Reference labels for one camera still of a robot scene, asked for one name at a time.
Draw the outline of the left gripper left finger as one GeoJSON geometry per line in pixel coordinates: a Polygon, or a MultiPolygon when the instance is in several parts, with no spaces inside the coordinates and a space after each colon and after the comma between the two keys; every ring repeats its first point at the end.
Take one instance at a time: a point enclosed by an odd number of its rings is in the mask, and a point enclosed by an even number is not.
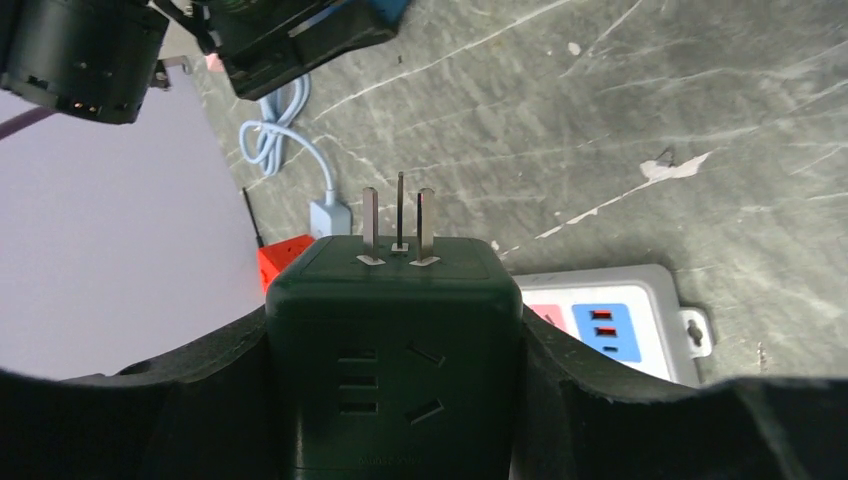
{"type": "Polygon", "coordinates": [[[1,375],[5,479],[268,479],[265,313],[119,373],[1,375]]]}

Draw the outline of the white power strip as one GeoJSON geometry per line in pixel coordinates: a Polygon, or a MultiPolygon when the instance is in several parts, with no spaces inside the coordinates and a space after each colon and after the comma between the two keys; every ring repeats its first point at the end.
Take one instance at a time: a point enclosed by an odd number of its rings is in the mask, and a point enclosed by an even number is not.
{"type": "Polygon", "coordinates": [[[628,367],[688,387],[715,341],[705,311],[680,303],[657,264],[518,275],[522,299],[549,324],[628,367]]]}

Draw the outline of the green cube adapter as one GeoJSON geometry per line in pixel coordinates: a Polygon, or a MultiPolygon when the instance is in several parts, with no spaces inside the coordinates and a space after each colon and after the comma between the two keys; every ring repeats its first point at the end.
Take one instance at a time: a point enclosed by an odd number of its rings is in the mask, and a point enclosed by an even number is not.
{"type": "Polygon", "coordinates": [[[417,231],[313,243],[269,286],[283,479],[505,479],[523,361],[521,293],[483,241],[417,231]]]}

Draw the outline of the blue cube adapter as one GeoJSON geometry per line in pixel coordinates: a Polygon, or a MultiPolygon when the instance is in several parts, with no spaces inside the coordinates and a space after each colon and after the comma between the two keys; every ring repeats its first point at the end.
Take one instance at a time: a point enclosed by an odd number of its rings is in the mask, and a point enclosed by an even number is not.
{"type": "Polygon", "coordinates": [[[369,6],[386,23],[398,26],[411,0],[368,0],[369,6]]]}

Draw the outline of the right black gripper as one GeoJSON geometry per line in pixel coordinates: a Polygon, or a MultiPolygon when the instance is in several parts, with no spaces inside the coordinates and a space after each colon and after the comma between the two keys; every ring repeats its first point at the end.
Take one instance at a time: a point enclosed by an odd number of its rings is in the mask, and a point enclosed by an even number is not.
{"type": "Polygon", "coordinates": [[[346,53],[395,38],[368,1],[173,1],[154,5],[222,63],[236,96],[258,100],[346,53]]]}

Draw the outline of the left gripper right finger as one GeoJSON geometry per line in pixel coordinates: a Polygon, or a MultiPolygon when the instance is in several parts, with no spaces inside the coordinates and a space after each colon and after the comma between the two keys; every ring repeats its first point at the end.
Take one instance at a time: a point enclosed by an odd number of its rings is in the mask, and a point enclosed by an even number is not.
{"type": "Polygon", "coordinates": [[[843,379],[704,388],[618,363],[526,310],[516,479],[843,479],[843,379]]]}

